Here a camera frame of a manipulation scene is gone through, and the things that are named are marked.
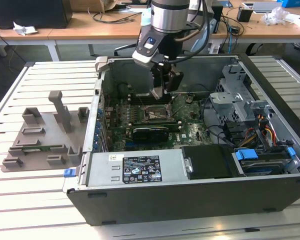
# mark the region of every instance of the power supply label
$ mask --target power supply label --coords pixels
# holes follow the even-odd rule
[[[124,157],[122,170],[125,184],[162,182],[159,156]]]

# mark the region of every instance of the slotted metal worktable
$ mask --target slotted metal worktable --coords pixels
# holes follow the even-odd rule
[[[300,76],[272,57],[253,57],[252,61],[300,117]],[[90,107],[95,81],[94,61],[37,62],[22,70],[0,103],[0,240],[300,240],[300,199],[282,212],[91,227],[63,193],[63,170],[1,172],[2,161],[23,124],[25,107],[55,112],[48,101],[51,90],[62,90],[62,101],[70,111]],[[257,88],[252,88],[261,98]],[[247,232],[247,228],[259,231]]]

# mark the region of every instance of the green circuit board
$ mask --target green circuit board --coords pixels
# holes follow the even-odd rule
[[[121,100],[109,107],[107,123],[111,131],[111,151],[179,149],[212,143],[200,119],[200,100],[193,100],[185,94],[167,105],[130,105],[127,100]],[[169,129],[168,140],[134,144],[133,130],[142,127],[166,127]]]

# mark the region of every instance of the white plastic bag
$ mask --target white plastic bag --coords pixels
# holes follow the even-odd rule
[[[285,11],[283,7],[278,6],[272,10],[272,12],[265,13],[261,21],[265,23],[265,25],[274,25],[274,24],[285,24],[284,18],[289,14],[288,11]]]

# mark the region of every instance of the dark floor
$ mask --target dark floor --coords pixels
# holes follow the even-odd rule
[[[94,51],[98,56],[113,56],[114,48],[119,45],[94,45]],[[245,53],[247,44],[239,44],[236,53]],[[18,72],[23,68],[23,61],[13,54],[12,47],[6,49],[7,56],[0,58],[0,101],[8,91],[11,84],[16,79]],[[18,46],[16,51],[27,62],[51,61],[51,57],[46,46]],[[59,51],[63,61],[95,60],[95,56],[90,56],[87,45],[61,45]],[[120,52],[122,56],[131,56],[133,49]],[[294,49],[292,44],[265,44],[260,48],[258,55],[275,55],[282,57],[296,72],[300,74],[300,51]]]

